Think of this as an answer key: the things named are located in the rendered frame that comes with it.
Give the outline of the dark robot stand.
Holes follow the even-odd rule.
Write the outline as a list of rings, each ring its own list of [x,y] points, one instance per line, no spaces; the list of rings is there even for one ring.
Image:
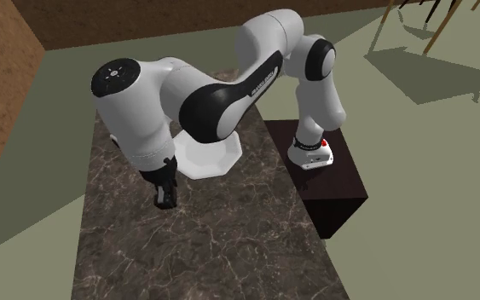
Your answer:
[[[333,150],[333,164],[302,170],[287,157],[298,122],[267,120],[265,125],[318,235],[331,238],[368,198],[342,131],[323,134]]]

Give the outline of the wooden furniture legs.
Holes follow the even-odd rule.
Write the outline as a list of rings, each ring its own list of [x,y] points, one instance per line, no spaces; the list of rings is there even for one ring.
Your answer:
[[[433,0],[433,1],[434,1],[434,3],[431,7],[431,10],[430,10],[429,14],[427,15],[427,17],[425,19],[425,24],[426,25],[429,23],[431,17],[433,16],[435,11],[437,10],[437,7],[441,3],[442,0]],[[432,46],[435,44],[435,42],[437,41],[437,39],[439,38],[439,36],[443,32],[444,28],[450,22],[454,13],[457,11],[458,7],[462,3],[462,1],[463,0],[451,0],[451,3],[449,5],[449,9],[448,9],[448,12],[447,12],[446,16],[444,17],[443,21],[441,22],[441,24],[439,25],[437,30],[433,33],[430,41],[428,42],[425,49],[423,50],[422,55],[428,55]],[[386,9],[385,9],[385,12],[384,12],[382,18],[381,18],[381,21],[379,22],[379,27],[378,27],[378,30],[377,30],[377,36],[379,36],[381,30],[383,29],[383,26],[384,26],[384,24],[385,24],[385,22],[388,18],[388,15],[389,15],[390,11],[394,8],[394,6],[395,6],[395,0],[390,0]]]

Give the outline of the white octagonal plate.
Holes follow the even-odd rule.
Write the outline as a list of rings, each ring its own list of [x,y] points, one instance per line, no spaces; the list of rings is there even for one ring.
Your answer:
[[[225,140],[203,144],[182,130],[173,141],[177,169],[192,180],[224,176],[242,156],[240,138],[235,131]]]

